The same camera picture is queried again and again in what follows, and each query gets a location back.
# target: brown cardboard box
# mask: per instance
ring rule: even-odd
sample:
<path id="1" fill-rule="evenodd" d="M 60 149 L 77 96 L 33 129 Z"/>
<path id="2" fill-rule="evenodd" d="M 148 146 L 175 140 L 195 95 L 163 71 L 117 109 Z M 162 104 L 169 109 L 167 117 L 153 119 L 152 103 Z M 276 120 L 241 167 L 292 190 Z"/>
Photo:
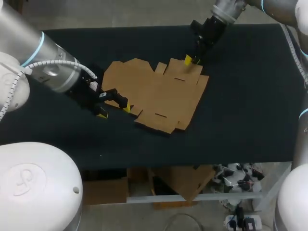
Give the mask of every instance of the brown cardboard box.
<path id="1" fill-rule="evenodd" d="M 83 182 L 83 204 L 101 205 L 126 203 L 128 179 L 95 180 Z"/>
<path id="2" fill-rule="evenodd" d="M 151 171 L 188 202 L 194 200 L 215 174 L 211 165 L 198 168 L 160 167 L 152 168 Z"/>
<path id="3" fill-rule="evenodd" d="M 148 179 L 149 185 L 151 188 L 151 192 L 153 196 L 156 196 L 154 183 L 153 183 L 154 173 L 148 168 Z M 197 201 L 173 201 L 173 202 L 154 202 L 153 208 L 154 209 L 165 209 L 165 208 L 179 208 L 179 207 L 191 207 L 198 204 Z"/>
<path id="4" fill-rule="evenodd" d="M 172 133 L 185 130 L 205 90 L 208 76 L 200 75 L 202 67 L 185 66 L 171 59 L 169 66 L 159 63 L 155 72 L 144 60 L 113 62 L 106 70 L 103 90 L 116 88 L 134 105 L 135 120 L 148 127 Z"/>

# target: table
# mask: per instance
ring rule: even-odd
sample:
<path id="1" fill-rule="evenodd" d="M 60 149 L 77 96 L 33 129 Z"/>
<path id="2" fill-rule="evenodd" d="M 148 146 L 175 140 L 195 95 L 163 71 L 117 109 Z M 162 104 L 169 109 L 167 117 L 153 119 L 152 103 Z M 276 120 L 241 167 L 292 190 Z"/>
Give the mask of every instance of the table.
<path id="1" fill-rule="evenodd" d="M 193 48 L 188 26 L 46 31 L 84 64 L 140 58 L 154 68 Z M 0 123 L 0 144 L 54 145 L 81 170 L 291 161 L 303 79 L 279 25 L 230 26 L 205 58 L 209 83 L 185 132 L 150 132 L 106 107 L 93 117 L 64 95 L 30 81 L 30 98 Z"/>

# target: cardboard flap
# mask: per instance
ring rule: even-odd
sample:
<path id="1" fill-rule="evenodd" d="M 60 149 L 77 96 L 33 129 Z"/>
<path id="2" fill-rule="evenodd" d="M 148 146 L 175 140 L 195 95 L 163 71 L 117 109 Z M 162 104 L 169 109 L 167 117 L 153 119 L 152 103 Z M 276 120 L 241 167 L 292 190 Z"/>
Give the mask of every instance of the cardboard flap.
<path id="1" fill-rule="evenodd" d="M 173 119 L 169 119 L 167 117 L 147 111 L 142 111 L 135 122 L 144 124 L 147 127 L 160 130 L 168 134 L 173 132 L 177 124 L 177 122 Z"/>
<path id="2" fill-rule="evenodd" d="M 183 60 L 170 59 L 165 74 L 189 74 L 199 76 L 202 72 L 202 66 L 196 64 L 185 65 Z"/>
<path id="3" fill-rule="evenodd" d="M 155 72 L 158 74 L 164 74 L 165 70 L 167 68 L 167 64 L 163 64 L 163 63 L 158 63 Z"/>
<path id="4" fill-rule="evenodd" d="M 141 60 L 141 59 L 134 58 L 134 59 L 131 59 L 131 60 L 125 62 L 125 64 L 136 67 L 136 68 L 140 68 L 140 69 L 143 69 L 143 70 L 153 71 L 149 62 Z"/>
<path id="5" fill-rule="evenodd" d="M 215 174 L 211 165 L 201 165 L 197 169 L 193 166 L 160 167 L 152 171 L 187 201 L 192 201 Z"/>
<path id="6" fill-rule="evenodd" d="M 179 123 L 177 124 L 177 129 L 185 130 L 188 125 L 190 124 L 193 114 L 198 106 L 198 103 L 201 99 L 201 96 L 205 90 L 205 87 L 207 85 L 209 77 L 208 76 L 200 76 L 196 91 L 193 93 L 191 103 L 187 107 L 186 113 L 183 115 L 183 118 Z"/>
<path id="7" fill-rule="evenodd" d="M 135 116 L 139 116 L 141 112 L 142 112 L 142 109 L 140 109 L 136 106 L 133 106 L 130 110 L 130 113 L 135 115 Z"/>

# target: floor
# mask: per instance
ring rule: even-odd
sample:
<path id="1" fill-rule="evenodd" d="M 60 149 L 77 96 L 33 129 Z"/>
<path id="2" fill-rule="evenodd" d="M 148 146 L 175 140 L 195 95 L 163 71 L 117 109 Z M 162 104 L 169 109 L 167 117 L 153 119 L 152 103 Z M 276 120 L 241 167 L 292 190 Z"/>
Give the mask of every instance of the floor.
<path id="1" fill-rule="evenodd" d="M 28 0 L 23 15 L 38 29 L 118 26 L 188 25 L 211 15 L 214 0 Z M 237 23 L 274 23 L 270 17 L 248 6 Z M 261 213 L 271 226 L 275 201 Z M 204 231 L 224 231 L 228 214 L 218 201 L 200 202 L 189 208 L 154 210 L 151 204 L 96 205 L 83 209 L 80 231 L 163 231 L 176 213 L 194 216 Z M 169 231 L 197 231 L 189 217 L 180 217 Z"/>
<path id="2" fill-rule="evenodd" d="M 272 227 L 275 201 L 268 209 L 254 213 L 261 216 L 263 231 Z M 165 231 L 170 217 L 177 213 L 193 216 L 203 231 L 225 231 L 223 221 L 228 211 L 218 201 L 199 202 L 193 207 L 155 210 L 152 204 L 92 205 L 83 209 L 79 231 Z M 166 231 L 198 231 L 196 222 L 179 216 Z"/>

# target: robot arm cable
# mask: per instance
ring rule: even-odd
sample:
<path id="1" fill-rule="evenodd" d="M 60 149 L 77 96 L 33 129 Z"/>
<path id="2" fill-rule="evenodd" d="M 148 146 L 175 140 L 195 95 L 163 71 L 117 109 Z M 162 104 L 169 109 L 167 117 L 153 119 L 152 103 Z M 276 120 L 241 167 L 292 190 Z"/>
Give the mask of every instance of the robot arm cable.
<path id="1" fill-rule="evenodd" d="M 60 65 L 69 65 L 69 66 L 75 66 L 75 67 L 78 67 L 84 71 L 86 71 L 89 76 L 92 78 L 92 79 L 97 79 L 97 76 L 90 70 L 88 69 L 86 66 L 82 65 L 82 64 L 79 64 L 79 63 L 76 63 L 76 62 L 71 62 L 71 61 L 64 61 L 64 60 L 47 60 L 47 61 L 41 61 L 41 62 L 36 62 L 36 63 L 33 63 L 33 64 L 30 64 L 28 66 L 26 66 L 25 68 L 27 69 L 34 69 L 36 67 L 39 67 L 39 66 L 47 66 L 47 65 L 55 65 L 55 64 L 60 64 Z M 25 73 L 24 71 L 20 71 L 17 75 L 16 75 L 16 78 L 14 79 L 14 82 L 12 84 L 12 87 L 9 91 L 9 94 L 7 96 L 7 99 L 5 101 L 5 104 L 4 106 L 2 107 L 1 111 L 0 111 L 0 121 L 3 119 L 4 115 L 6 114 L 10 104 L 11 104 L 11 101 L 12 101 L 12 98 L 14 96 L 14 93 L 15 93 L 15 90 L 16 90 L 16 87 L 18 85 L 18 81 L 19 79 L 21 78 L 21 76 L 23 76 Z"/>

